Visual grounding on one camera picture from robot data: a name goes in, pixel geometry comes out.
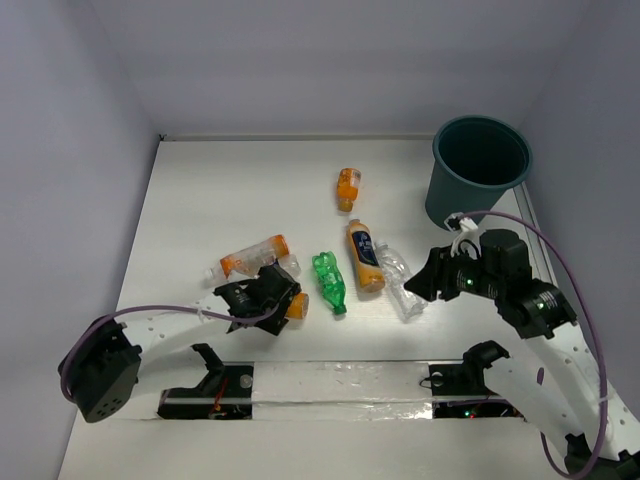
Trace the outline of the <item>orange drink bottle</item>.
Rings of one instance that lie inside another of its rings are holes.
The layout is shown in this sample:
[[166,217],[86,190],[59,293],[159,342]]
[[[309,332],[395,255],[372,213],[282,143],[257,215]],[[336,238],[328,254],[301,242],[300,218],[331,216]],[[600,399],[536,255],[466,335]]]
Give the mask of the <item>orange drink bottle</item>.
[[304,320],[307,316],[309,308],[309,296],[301,292],[294,296],[289,305],[285,317],[294,320]]

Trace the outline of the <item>crushed clear plastic bottle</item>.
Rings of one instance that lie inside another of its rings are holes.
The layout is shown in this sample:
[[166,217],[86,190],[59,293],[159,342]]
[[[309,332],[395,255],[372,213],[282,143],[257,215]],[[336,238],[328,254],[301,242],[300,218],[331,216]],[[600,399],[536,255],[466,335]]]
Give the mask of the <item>crushed clear plastic bottle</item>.
[[404,284],[412,278],[412,273],[404,257],[381,240],[375,242],[375,254],[384,274],[386,288],[398,306],[400,318],[409,321],[421,315],[427,302],[405,289]]

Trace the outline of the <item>tall orange blue-label bottle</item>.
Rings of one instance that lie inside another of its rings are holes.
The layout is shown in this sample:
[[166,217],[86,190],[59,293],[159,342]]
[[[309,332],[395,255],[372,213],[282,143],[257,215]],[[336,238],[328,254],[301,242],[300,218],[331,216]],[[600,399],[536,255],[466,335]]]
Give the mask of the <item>tall orange blue-label bottle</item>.
[[383,271],[377,260],[370,230],[360,220],[353,219],[346,229],[357,283],[364,293],[376,293],[385,287]]

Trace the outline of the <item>green crushed plastic bottle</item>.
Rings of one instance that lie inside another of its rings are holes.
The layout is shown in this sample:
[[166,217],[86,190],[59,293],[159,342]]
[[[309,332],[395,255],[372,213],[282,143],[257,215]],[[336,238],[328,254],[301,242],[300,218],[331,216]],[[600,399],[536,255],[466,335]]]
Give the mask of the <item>green crushed plastic bottle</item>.
[[312,257],[312,266],[321,296],[335,315],[347,312],[346,285],[333,252],[320,252]]

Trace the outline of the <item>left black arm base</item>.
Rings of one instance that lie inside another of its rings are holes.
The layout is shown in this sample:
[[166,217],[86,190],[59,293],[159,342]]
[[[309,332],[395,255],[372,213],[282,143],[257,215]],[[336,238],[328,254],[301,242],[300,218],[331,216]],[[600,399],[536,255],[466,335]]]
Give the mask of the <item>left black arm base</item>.
[[225,364],[205,343],[191,350],[204,361],[206,374],[194,387],[164,390],[157,415],[164,420],[250,420],[254,364]]

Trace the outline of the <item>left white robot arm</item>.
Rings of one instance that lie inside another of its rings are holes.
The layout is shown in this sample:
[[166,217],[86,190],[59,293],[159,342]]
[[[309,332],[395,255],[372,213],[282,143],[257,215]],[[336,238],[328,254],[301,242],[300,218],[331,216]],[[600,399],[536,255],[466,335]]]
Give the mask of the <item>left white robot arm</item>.
[[[142,305],[94,320],[58,366],[60,389],[88,423],[101,422],[132,398],[161,391],[165,400],[208,403],[209,416],[242,416],[251,396],[242,386],[251,368],[226,366],[207,338],[218,321],[230,332],[257,328],[279,335],[292,320],[306,317],[309,297],[278,264],[254,277],[217,286],[193,306]],[[187,350],[201,360],[186,375],[188,386],[162,384],[153,363]]]

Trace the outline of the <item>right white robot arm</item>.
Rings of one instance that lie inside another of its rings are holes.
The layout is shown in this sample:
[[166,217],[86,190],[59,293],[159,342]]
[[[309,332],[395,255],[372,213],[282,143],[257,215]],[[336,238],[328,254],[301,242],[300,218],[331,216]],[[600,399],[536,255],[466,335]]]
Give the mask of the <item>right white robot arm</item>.
[[469,348],[453,369],[430,375],[432,391],[454,384],[501,396],[539,430],[545,447],[563,455],[569,478],[638,478],[639,421],[603,379],[564,294],[534,277],[527,244],[515,232],[485,231],[474,256],[456,244],[434,247],[404,287],[427,301],[463,293],[492,301],[559,389],[549,391],[490,340]]

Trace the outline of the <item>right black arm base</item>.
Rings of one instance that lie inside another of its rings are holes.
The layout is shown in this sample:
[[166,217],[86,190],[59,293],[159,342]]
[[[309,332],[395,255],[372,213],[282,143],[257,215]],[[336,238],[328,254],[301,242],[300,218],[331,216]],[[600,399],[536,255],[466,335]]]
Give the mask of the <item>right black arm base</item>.
[[484,372],[508,351],[490,340],[470,347],[453,363],[430,364],[418,385],[431,392],[435,418],[520,418],[522,414],[507,400],[491,391]]

